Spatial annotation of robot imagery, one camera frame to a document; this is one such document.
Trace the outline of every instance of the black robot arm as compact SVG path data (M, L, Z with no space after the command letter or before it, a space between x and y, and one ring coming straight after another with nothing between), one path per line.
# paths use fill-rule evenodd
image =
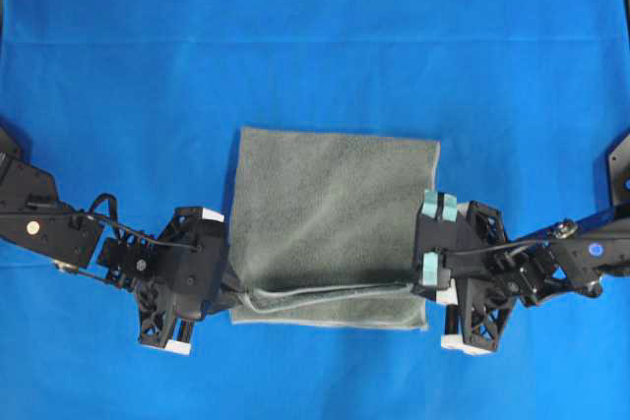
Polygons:
M107 203L108 214L96 212ZM97 263L105 277L85 271L105 225ZM227 264L222 215L179 208L159 237L118 221L116 199L96 198L88 210L59 200L53 177L23 161L20 147L0 129L0 237L53 260L60 270L132 292L140 317L139 341L182 354L195 322L237 299L238 279Z
M443 346L496 351L517 301L534 307L568 292L599 297L603 275L630 275L630 204L623 204L630 202L630 137L608 159L613 207L515 241L500 211L425 192L409 280L397 286L447 306ZM107 214L97 212L105 204ZM106 268L101 277L85 269L105 225L113 237L96 259ZM246 300L228 264L226 233L222 215L201 207L175 209L158 237L120 223L109 194L76 210L0 129L0 237L51 258L62 271L133 293L142 344L186 354L196 322Z
M517 301L536 307L568 292L596 298L604 275L630 275L630 136L608 164L613 207L515 241L500 211L477 202L458 208L453 196L426 191L414 292L447 306L444 347L496 351Z

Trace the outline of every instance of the blue dot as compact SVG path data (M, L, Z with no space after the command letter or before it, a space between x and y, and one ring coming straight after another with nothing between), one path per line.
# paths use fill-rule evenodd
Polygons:
M591 253L591 256L599 258L603 255L603 246L600 243L591 243L589 245L589 253Z

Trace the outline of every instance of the black cable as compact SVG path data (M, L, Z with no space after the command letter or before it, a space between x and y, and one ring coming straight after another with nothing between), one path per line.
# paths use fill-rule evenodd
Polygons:
M92 205L88 209L88 213L94 213L95 210L100 206L103 202L107 201L107 208L109 210L109 218L113 221L118 221L118 201L111 194L100 194ZM120 241L122 236L120 235L120 228L113 228L114 235L116 235L116 239Z
M127 225L123 225L122 223L112 220L111 218L109 218L106 215L103 215L101 213L95 213L95 212L89 212L89 211L61 211L61 212L48 212L48 213L41 213L41 212L0 212L0 218L51 218L51 217L58 217L58 216L84 216L85 218L90 218L92 220L97 220L97 221L101 221L109 226L111 226L112 228L119 228L123 231L126 231L127 233L134 235L138 238L141 238L145 241L147 241L148 243L152 243L154 245L159 245L159 246L171 246L171 247L177 247L177 248L186 248L189 250L193 250L193 251L199 251L200 248L194 245L189 245L186 243L174 243L174 242L170 242L170 241L160 241L157 240L156 238L152 238L151 236L148 236L146 234L144 234L141 231L137 231L134 230L133 228L128 227Z
M490 253L493 251L509 250L510 248L515 248L517 246L530 247L533 245L547 243L548 241L549 240L542 240L542 239L519 240L519 241L512 241L510 243L502 243L500 245L486 246L485 248L475 248L473 250L458 250L458 251L445 250L444 253L451 256L470 256L470 255L478 255L482 253Z

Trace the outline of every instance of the blue background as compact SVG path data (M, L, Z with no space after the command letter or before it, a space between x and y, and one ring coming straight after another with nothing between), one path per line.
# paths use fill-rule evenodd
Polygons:
M229 210L238 130L438 139L438 187L516 237L606 206L628 129L622 0L5 0L0 119L61 198L121 220ZM518 308L496 355L432 330L195 328L136 343L131 296L0 242L0 417L627 418L630 285Z

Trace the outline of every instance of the gray towel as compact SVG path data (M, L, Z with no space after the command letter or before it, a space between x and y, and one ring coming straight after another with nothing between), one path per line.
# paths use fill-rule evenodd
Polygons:
M424 300L399 282L410 280L415 216L438 157L432 141L243 129L229 224L243 285L266 306L278 297L269 291L362 285L272 313L237 307L232 321L425 328Z

